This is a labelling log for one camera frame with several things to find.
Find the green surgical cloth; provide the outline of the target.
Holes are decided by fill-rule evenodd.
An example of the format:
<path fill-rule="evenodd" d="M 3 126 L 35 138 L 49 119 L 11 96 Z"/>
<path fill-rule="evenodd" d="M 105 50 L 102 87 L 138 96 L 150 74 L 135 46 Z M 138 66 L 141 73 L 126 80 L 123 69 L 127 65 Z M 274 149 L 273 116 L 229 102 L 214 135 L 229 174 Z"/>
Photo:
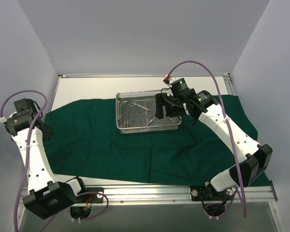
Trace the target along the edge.
<path fill-rule="evenodd" d="M 44 143 L 53 173 L 165 185 L 200 186 L 235 164 L 203 123 L 177 130 L 122 134 L 114 99 L 79 100 L 51 111 Z"/>

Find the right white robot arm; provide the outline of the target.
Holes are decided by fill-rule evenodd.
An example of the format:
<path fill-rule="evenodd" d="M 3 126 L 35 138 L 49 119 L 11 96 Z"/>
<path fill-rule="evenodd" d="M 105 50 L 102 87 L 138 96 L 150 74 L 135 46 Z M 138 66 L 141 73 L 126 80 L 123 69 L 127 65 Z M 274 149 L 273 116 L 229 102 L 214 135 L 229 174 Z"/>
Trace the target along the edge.
<path fill-rule="evenodd" d="M 155 95 L 156 117 L 189 115 L 200 121 L 227 146 L 235 165 L 215 175 L 205 187 L 209 199 L 217 199 L 222 191 L 233 187 L 248 187 L 268 167 L 272 148 L 261 145 L 245 133 L 224 112 L 222 105 L 208 91 L 179 96 L 160 92 Z"/>

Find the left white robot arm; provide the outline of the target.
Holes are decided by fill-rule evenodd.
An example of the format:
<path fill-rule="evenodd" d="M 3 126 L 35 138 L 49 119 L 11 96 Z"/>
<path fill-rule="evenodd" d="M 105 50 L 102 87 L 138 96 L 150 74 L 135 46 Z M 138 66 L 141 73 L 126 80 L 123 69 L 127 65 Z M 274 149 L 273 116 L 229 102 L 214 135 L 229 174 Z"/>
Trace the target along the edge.
<path fill-rule="evenodd" d="M 87 199 L 88 190 L 79 177 L 60 182 L 56 179 L 49 165 L 43 139 L 49 139 L 51 128 L 37 120 L 30 131 L 35 113 L 23 111 L 12 114 L 6 121 L 6 130 L 11 134 L 28 168 L 28 195 L 23 198 L 27 210 L 41 219 L 50 216 Z"/>

